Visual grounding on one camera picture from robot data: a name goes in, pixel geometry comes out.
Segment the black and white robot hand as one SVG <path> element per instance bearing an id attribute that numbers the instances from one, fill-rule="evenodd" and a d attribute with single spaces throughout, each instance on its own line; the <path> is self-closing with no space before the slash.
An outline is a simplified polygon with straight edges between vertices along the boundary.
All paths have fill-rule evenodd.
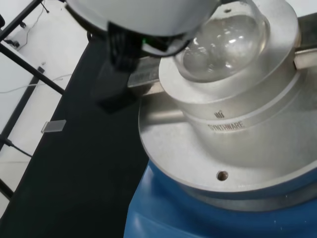
<path id="1" fill-rule="evenodd" d="M 142 54 L 183 51 L 220 6 L 218 0 L 68 0 L 66 9 L 88 32 L 105 38 L 107 58 L 133 72 Z"/>

